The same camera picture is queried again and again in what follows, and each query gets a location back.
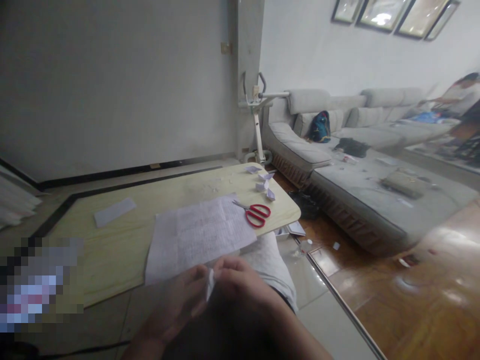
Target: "framed picture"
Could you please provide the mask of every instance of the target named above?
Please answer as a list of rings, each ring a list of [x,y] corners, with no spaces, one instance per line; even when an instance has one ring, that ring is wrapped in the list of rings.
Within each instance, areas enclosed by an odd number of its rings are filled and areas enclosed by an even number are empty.
[[[364,0],[336,0],[335,10],[331,20],[334,22],[352,24]]]
[[[365,0],[357,26],[391,33],[411,0]]]
[[[440,34],[442,29],[444,28],[445,24],[449,22],[454,12],[457,11],[459,5],[460,5],[460,1],[453,0],[446,6],[443,13],[440,15],[436,23],[433,24],[433,27],[426,35],[425,40],[433,41],[437,38],[437,36]]]
[[[423,39],[443,14],[450,0],[412,0],[396,34]]]

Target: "light wood tabletop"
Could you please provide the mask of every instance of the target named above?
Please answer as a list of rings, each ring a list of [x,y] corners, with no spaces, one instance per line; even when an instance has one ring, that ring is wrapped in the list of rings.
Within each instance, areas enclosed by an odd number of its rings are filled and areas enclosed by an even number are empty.
[[[275,180],[269,180],[275,201],[267,199],[266,192],[256,191],[259,177],[247,172],[248,166],[261,168],[255,163],[239,164],[77,199],[48,237],[83,238],[80,281],[84,287],[84,306],[144,283],[155,214],[236,193],[245,205],[263,204],[271,209],[265,226],[255,229],[257,236],[298,220],[299,207]],[[97,228],[94,214],[125,198],[131,198],[136,208]]]

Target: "gray sofa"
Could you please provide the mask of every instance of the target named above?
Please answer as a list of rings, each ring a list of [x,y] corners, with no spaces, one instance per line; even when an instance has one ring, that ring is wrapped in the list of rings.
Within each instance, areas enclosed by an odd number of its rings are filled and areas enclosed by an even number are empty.
[[[320,89],[290,90],[263,114],[262,139],[272,151],[273,165],[299,188],[312,194],[322,209],[367,251],[382,257],[413,247],[478,196],[462,184],[403,161],[388,165],[385,149],[424,142],[448,132],[452,124],[402,120],[422,98],[418,89],[369,89],[358,96],[330,97]],[[328,110],[331,141],[309,143],[303,136],[313,116]],[[340,138],[349,137],[372,148],[357,165],[342,162],[333,152]],[[437,184],[419,199],[379,185],[397,168]]]

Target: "blue backpack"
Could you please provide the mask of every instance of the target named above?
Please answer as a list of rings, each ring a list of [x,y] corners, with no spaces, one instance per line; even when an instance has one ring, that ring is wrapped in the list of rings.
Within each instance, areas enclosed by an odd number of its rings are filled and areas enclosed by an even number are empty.
[[[308,139],[316,143],[328,143],[330,141],[330,117],[328,111],[322,111],[313,118]]]

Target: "red scissors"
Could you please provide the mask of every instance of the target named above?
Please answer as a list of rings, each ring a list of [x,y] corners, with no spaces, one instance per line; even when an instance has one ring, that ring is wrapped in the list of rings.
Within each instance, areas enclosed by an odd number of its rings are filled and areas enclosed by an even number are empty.
[[[241,208],[245,209],[245,217],[250,225],[254,228],[262,228],[265,225],[265,219],[270,216],[272,213],[270,208],[265,205],[254,204],[250,206],[242,205],[237,200],[234,200],[233,203]],[[254,218],[260,222],[260,224],[253,223],[251,218]]]

